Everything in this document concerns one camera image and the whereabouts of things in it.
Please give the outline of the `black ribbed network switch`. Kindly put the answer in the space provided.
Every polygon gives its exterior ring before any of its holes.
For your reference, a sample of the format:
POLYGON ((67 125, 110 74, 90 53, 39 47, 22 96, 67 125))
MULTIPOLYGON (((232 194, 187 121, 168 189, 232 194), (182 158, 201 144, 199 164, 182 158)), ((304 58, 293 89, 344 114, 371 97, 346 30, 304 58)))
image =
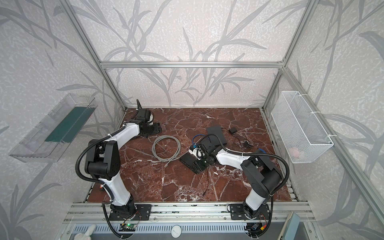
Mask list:
POLYGON ((199 160, 195 155, 190 153, 181 156, 180 161, 195 174, 203 172, 208 167, 204 160, 199 160))

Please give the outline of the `small black power adapter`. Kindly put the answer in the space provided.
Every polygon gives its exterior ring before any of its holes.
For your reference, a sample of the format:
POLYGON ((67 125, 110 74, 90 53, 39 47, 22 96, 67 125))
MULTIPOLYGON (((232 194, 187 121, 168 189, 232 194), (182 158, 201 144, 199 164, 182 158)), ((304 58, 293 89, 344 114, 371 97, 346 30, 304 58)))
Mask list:
POLYGON ((237 146, 239 148, 252 149, 254 147, 254 145, 252 145, 252 143, 246 137, 244 137, 238 133, 237 128, 227 129, 227 128, 222 127, 222 130, 226 130, 227 132, 229 132, 229 134, 231 136, 233 136, 238 141, 237 146))

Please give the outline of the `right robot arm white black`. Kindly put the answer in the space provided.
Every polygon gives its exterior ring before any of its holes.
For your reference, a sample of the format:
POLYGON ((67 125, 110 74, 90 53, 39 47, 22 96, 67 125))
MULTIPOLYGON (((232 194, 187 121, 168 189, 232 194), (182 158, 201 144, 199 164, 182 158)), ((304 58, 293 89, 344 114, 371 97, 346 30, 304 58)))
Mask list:
POLYGON ((266 224, 255 230, 250 229, 248 235, 251 238, 258 238, 266 233, 272 222, 274 194, 289 179, 290 169, 287 162, 279 156, 267 154, 261 150, 254 153, 241 153, 223 146, 216 146, 212 152, 201 147, 191 147, 189 153, 196 158, 198 163, 206 163, 213 159, 221 165, 228 165, 244 172, 252 187, 243 202, 246 218, 253 220, 256 215, 261 213, 263 207, 270 207, 266 224))

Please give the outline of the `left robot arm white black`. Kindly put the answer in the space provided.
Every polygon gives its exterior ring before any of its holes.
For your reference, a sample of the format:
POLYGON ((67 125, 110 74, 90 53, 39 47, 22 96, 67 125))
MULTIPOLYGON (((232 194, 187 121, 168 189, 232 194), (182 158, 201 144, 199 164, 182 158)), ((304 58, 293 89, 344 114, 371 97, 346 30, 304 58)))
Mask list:
POLYGON ((133 138, 147 138, 161 133, 160 123, 153 121, 154 115, 151 111, 142 108, 140 101, 137 100, 137 111, 134 116, 117 131, 102 139, 91 140, 75 164, 76 174, 79 178, 98 183, 107 192, 110 201, 102 202, 104 216, 109 228, 120 240, 127 240, 132 235, 121 235, 114 229, 107 215, 106 205, 110 204, 113 211, 129 218, 136 215, 137 208, 134 197, 125 187, 120 175, 119 149, 133 138))

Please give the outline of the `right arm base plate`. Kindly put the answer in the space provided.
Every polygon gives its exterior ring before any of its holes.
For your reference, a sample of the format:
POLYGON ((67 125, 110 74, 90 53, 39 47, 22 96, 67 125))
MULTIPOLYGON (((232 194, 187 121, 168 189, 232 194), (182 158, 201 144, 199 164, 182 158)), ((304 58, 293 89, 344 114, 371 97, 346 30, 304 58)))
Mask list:
POLYGON ((271 210, 268 204, 261 204, 257 210, 242 204, 229 204, 229 212, 232 220, 269 220, 271 210))

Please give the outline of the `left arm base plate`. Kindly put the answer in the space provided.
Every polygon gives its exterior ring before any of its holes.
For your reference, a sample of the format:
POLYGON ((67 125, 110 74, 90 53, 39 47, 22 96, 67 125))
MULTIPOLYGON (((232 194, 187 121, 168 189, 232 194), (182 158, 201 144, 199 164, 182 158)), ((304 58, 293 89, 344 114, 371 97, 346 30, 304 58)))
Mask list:
POLYGON ((151 204, 138 204, 132 213, 111 209, 110 221, 148 221, 151 214, 151 204))

